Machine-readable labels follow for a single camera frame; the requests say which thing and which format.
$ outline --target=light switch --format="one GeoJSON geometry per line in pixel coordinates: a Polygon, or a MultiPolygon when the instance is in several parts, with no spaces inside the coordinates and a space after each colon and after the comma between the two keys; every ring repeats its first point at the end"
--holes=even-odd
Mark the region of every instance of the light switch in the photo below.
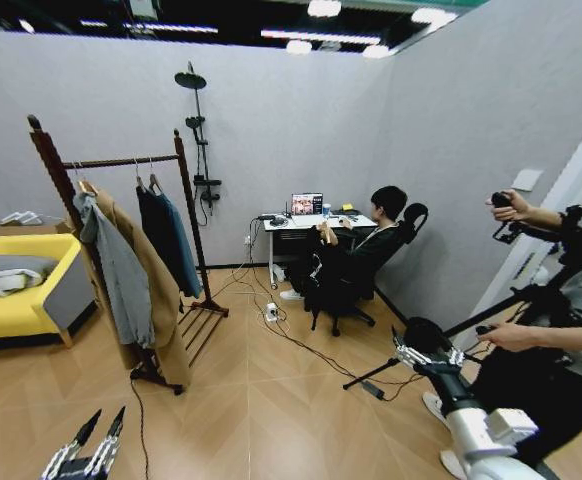
{"type": "Polygon", "coordinates": [[[540,178],[540,175],[542,175],[542,170],[532,170],[530,168],[520,170],[520,173],[518,173],[518,176],[515,177],[511,188],[522,190],[524,192],[530,192],[533,190],[533,187],[535,187],[535,184],[538,181],[538,178],[540,178]]]}

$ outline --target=gray jacket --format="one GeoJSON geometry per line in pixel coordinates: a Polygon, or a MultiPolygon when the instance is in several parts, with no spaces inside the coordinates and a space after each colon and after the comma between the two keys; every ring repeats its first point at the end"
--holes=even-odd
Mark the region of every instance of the gray jacket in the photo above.
{"type": "Polygon", "coordinates": [[[146,272],[124,237],[100,211],[94,194],[79,192],[73,204],[84,223],[80,240],[95,241],[100,253],[120,343],[137,342],[144,348],[150,347],[155,334],[146,272]]]}

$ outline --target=hand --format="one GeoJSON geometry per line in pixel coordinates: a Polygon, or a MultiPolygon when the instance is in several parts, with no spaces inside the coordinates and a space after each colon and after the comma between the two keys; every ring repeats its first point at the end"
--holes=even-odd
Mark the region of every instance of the hand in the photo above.
{"type": "Polygon", "coordinates": [[[540,327],[528,327],[516,323],[493,326],[496,327],[495,330],[479,335],[478,340],[493,342],[510,352],[521,352],[539,346],[537,329],[540,327]]]}
{"type": "Polygon", "coordinates": [[[329,231],[329,225],[327,225],[327,222],[317,224],[315,229],[320,232],[320,237],[322,237],[324,240],[327,239],[327,234],[329,231]]]}
{"type": "MultiPolygon", "coordinates": [[[[498,222],[516,222],[526,220],[533,208],[529,203],[522,198],[515,190],[503,190],[502,193],[511,202],[510,207],[492,208],[491,213],[493,218],[498,222]]],[[[486,201],[487,205],[493,205],[491,199],[486,201]]]]}

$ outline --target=hair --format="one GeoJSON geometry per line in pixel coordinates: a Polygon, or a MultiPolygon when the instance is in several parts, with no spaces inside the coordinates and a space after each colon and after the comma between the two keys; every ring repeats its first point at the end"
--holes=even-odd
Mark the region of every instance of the hair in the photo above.
{"type": "Polygon", "coordinates": [[[393,185],[382,187],[371,196],[373,204],[384,209],[384,214],[391,220],[396,220],[407,204],[407,194],[393,185]]]}

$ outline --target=laptop screen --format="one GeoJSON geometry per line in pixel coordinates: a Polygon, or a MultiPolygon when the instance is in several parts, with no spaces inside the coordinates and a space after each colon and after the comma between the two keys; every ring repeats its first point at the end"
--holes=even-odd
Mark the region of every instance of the laptop screen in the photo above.
{"type": "Polygon", "coordinates": [[[321,193],[296,193],[291,196],[292,215],[321,215],[321,193]]]}

